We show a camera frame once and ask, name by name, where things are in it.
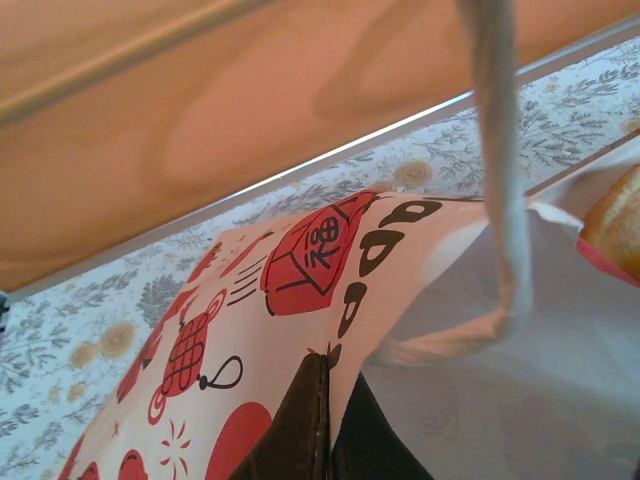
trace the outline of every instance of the bread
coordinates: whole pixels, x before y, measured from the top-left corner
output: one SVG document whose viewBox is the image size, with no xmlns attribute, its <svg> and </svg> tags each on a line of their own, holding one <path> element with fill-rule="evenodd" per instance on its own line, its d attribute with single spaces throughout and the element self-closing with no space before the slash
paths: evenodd
<svg viewBox="0 0 640 480">
<path fill-rule="evenodd" d="M 640 164 L 591 207 L 580 237 L 640 281 Z"/>
</svg>

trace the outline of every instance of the wooden surface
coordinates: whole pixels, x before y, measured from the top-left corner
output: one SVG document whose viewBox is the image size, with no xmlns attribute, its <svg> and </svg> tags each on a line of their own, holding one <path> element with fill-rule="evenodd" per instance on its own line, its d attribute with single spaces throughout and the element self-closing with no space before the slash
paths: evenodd
<svg viewBox="0 0 640 480">
<path fill-rule="evenodd" d="M 318 4 L 275 2 L 0 131 L 0 289 L 468 90 L 454 2 Z M 640 13 L 517 4 L 521 65 Z"/>
</svg>

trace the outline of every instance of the printed gift bag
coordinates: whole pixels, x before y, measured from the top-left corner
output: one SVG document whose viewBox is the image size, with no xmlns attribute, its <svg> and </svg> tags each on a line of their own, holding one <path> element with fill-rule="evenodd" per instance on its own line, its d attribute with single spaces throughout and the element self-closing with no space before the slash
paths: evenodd
<svg viewBox="0 0 640 480">
<path fill-rule="evenodd" d="M 410 364 L 476 348 L 482 318 L 425 336 L 428 349 L 387 335 L 487 224 L 480 202 L 363 191 L 221 234 L 59 478 L 431 478 L 360 371 L 372 353 Z"/>
</svg>

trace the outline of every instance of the red lantern print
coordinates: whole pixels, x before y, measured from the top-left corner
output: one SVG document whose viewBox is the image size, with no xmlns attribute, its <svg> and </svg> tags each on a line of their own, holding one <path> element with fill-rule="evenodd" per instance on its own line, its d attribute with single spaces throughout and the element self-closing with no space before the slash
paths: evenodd
<svg viewBox="0 0 640 480">
<path fill-rule="evenodd" d="M 160 344 L 162 330 L 164 328 L 165 322 L 178 313 L 180 308 L 195 291 L 196 289 L 192 288 L 191 290 L 180 293 L 173 301 L 167 312 L 162 316 L 162 318 L 158 322 L 158 325 L 156 325 L 156 327 L 153 329 L 153 332 L 151 332 L 151 335 L 142 346 L 142 349 L 133 361 L 133 364 L 129 368 L 129 371 L 122 378 L 120 384 L 118 385 L 118 388 L 116 390 L 116 398 L 118 400 L 118 403 L 122 402 L 126 398 L 126 396 L 129 395 L 129 392 L 133 390 L 133 387 L 135 387 L 136 382 L 138 381 L 140 372 L 147 368 L 147 366 L 149 366 L 149 364 L 151 363 L 151 360 L 153 360 L 153 357 L 156 354 L 156 350 L 158 350 L 158 345 Z"/>
<path fill-rule="evenodd" d="M 207 252 L 207 254 L 204 257 L 202 257 L 202 260 L 200 260 L 200 263 L 198 263 L 198 265 L 193 270 L 193 272 L 191 272 L 191 275 L 189 276 L 189 280 L 187 280 L 187 283 L 193 282 L 196 278 L 198 278 L 202 274 L 202 272 L 207 267 L 209 267 L 209 265 L 211 265 L 211 262 L 213 262 L 218 256 L 218 252 L 220 252 L 220 248 L 222 248 L 222 243 L 218 242 L 213 246 L 213 248 L 211 248 L 211 250 Z"/>
<path fill-rule="evenodd" d="M 76 444 L 73 446 L 73 449 L 71 450 L 71 453 L 69 454 L 69 457 L 67 458 L 67 461 L 65 462 L 64 467 L 62 467 L 62 471 L 60 472 L 60 476 L 58 477 L 58 480 L 69 480 L 69 477 L 71 476 L 71 470 L 73 469 L 73 464 L 76 461 L 76 457 L 78 456 L 80 447 L 82 447 L 83 440 L 84 440 L 84 435 L 82 435 L 78 439 Z"/>
<path fill-rule="evenodd" d="M 236 408 L 220 431 L 204 480 L 227 480 L 270 426 L 271 415 L 259 403 Z"/>
<path fill-rule="evenodd" d="M 96 462 L 91 462 L 84 473 L 78 477 L 78 480 L 100 480 Z"/>
<path fill-rule="evenodd" d="M 273 250 L 260 279 L 272 315 L 327 308 L 362 215 L 376 193 L 364 191 L 296 223 Z"/>
<path fill-rule="evenodd" d="M 227 290 L 222 289 L 211 300 L 204 312 L 187 323 L 184 323 L 184 318 L 193 300 L 182 309 L 180 334 L 169 354 L 162 384 L 149 403 L 148 420 L 151 425 L 158 423 L 162 417 L 167 398 L 182 394 L 200 380 L 200 368 L 207 344 L 207 327 L 220 312 L 226 296 Z"/>
<path fill-rule="evenodd" d="M 118 480 L 149 480 L 144 471 L 142 456 L 137 450 L 129 450 L 120 464 Z"/>
</svg>

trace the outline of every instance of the bag handle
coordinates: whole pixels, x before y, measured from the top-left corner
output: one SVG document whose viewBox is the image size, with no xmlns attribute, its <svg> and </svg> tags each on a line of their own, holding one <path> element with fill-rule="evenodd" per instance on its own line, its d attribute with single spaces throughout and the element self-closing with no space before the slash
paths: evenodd
<svg viewBox="0 0 640 480">
<path fill-rule="evenodd" d="M 498 261 L 501 306 L 443 332 L 397 341 L 387 336 L 370 361 L 426 365 L 480 350 L 524 326 L 533 304 L 531 246 L 517 162 L 515 27 L 511 0 L 457 0 L 471 40 L 474 100 L 485 166 L 485 208 Z"/>
</svg>

